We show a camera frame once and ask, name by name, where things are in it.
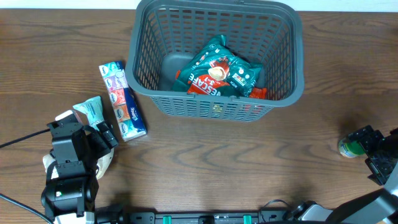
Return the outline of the teal wet wipes pack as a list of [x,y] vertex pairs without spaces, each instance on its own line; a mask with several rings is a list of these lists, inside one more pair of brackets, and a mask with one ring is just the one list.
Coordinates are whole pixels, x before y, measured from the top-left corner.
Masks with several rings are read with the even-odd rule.
[[97,125],[104,121],[103,105],[100,96],[95,96],[85,102],[73,105],[73,109],[86,115],[89,125],[98,130]]

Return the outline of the Kleenex tissue multipack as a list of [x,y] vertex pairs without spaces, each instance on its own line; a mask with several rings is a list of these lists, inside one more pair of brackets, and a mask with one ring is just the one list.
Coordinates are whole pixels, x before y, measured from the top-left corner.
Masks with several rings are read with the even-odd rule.
[[99,71],[108,90],[122,139],[129,141],[146,135],[146,126],[127,83],[122,61],[100,65]]

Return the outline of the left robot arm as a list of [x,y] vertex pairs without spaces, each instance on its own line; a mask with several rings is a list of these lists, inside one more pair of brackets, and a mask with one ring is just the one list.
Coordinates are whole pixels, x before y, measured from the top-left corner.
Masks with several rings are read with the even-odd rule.
[[95,223],[95,198],[99,184],[96,165],[119,143],[108,121],[98,129],[78,121],[54,121],[52,155],[46,186],[41,195],[45,215],[53,223]]

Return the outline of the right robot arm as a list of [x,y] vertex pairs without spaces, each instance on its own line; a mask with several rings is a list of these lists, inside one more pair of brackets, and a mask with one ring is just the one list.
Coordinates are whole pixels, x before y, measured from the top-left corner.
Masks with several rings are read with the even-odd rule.
[[397,129],[383,136],[367,125],[348,134],[338,143],[342,156],[365,155],[371,171],[368,179],[382,188],[328,210],[315,202],[304,202],[285,218],[300,222],[397,223]]

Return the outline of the green lid jar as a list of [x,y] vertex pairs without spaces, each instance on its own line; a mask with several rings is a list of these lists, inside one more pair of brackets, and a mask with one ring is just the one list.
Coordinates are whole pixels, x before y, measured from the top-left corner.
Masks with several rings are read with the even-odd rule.
[[338,142],[338,150],[342,156],[347,158],[355,158],[365,154],[360,143],[351,141],[348,138],[344,138]]

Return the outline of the green Nescafe coffee bag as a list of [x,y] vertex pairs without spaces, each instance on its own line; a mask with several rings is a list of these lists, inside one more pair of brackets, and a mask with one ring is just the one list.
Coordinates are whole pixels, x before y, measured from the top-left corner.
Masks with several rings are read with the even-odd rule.
[[249,97],[262,64],[250,63],[226,47],[226,36],[216,35],[178,70],[172,91],[210,96]]

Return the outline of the beige plastic pouch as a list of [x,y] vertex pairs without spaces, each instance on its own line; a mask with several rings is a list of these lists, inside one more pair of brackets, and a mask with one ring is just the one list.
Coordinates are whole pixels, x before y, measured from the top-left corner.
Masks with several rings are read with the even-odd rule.
[[[101,157],[98,159],[97,164],[96,164],[96,178],[100,179],[102,176],[104,176],[106,170],[108,169],[112,159],[114,156],[114,148],[112,148],[111,152],[106,154],[105,156]],[[48,168],[51,163],[55,162],[55,159],[50,155],[47,154],[42,158],[45,172],[48,171]]]

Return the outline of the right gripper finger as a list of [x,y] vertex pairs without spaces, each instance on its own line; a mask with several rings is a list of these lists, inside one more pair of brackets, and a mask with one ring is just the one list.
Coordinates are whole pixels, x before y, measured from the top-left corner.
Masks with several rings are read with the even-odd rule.
[[387,182],[383,162],[380,159],[371,159],[369,157],[365,160],[365,164],[371,171],[368,179],[377,185],[383,186]]
[[379,130],[374,130],[370,125],[367,125],[349,134],[348,139],[360,143],[365,154],[369,154],[377,149],[379,143],[384,139],[384,136]]

